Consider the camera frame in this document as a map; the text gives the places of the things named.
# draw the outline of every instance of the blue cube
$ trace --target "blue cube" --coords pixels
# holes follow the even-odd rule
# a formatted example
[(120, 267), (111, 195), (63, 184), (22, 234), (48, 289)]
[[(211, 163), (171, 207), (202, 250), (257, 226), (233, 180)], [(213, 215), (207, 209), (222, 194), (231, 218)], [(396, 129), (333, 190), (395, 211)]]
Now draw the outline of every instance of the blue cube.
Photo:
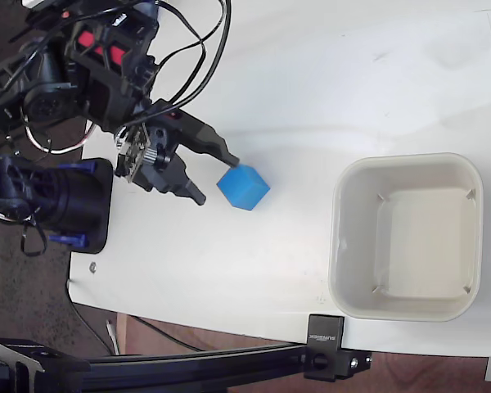
[(231, 168), (218, 182), (218, 188), (232, 206), (253, 210), (269, 191), (258, 172), (247, 165)]

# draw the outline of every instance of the black bracket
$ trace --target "black bracket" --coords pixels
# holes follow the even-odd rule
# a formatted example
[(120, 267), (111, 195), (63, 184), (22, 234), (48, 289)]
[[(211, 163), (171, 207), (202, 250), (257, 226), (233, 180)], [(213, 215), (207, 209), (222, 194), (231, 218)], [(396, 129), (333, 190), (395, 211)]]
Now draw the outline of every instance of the black bracket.
[(0, 363), (10, 370), (15, 393), (71, 393), (82, 390), (89, 362), (30, 340), (0, 338)]
[(344, 317), (309, 315), (304, 377), (334, 382), (371, 367), (372, 353), (341, 348)]

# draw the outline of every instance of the white plastic bin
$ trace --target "white plastic bin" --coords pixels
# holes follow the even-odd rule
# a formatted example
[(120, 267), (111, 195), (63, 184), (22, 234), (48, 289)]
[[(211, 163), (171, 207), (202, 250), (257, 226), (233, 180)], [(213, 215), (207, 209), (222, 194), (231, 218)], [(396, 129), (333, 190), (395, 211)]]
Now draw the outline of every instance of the white plastic bin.
[(448, 321), (480, 284), (483, 187), (450, 153), (368, 158), (336, 184), (330, 290), (355, 318)]

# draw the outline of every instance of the white tabletop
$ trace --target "white tabletop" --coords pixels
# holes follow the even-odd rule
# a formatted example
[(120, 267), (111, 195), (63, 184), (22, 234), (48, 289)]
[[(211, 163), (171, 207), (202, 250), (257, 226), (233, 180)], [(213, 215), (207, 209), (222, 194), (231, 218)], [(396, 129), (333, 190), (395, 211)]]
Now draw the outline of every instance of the white tabletop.
[[(174, 3), (200, 31), (218, 19), (215, 0)], [(172, 16), (161, 22), (153, 54), (192, 41)], [(198, 54), (172, 61), (154, 98), (170, 97)], [(72, 256), (74, 301), (305, 342), (309, 314), (341, 315), (327, 271), (342, 170), (366, 156), (451, 151), (484, 181), (475, 303), (448, 323), (348, 318), (343, 345), (491, 356), (491, 0), (233, 0), (221, 66), (186, 110), (272, 190), (252, 212), (233, 209), (216, 187), (226, 166), (185, 149), (205, 206), (116, 179), (105, 250)], [(113, 160), (112, 137), (94, 135), (84, 156)]]

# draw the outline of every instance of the blue clip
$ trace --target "blue clip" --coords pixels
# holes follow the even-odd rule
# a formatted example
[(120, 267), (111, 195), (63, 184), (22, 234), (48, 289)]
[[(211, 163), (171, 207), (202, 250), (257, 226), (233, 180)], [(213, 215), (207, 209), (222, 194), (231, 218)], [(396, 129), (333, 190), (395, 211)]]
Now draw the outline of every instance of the blue clip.
[(75, 164), (60, 164), (58, 165), (58, 169), (77, 169), (89, 174), (94, 174), (95, 170), (97, 170), (97, 163), (96, 161), (84, 161)]
[(49, 235), (48, 239), (51, 242), (67, 244), (74, 248), (86, 248), (88, 246), (88, 237), (86, 235), (76, 235), (76, 236)]

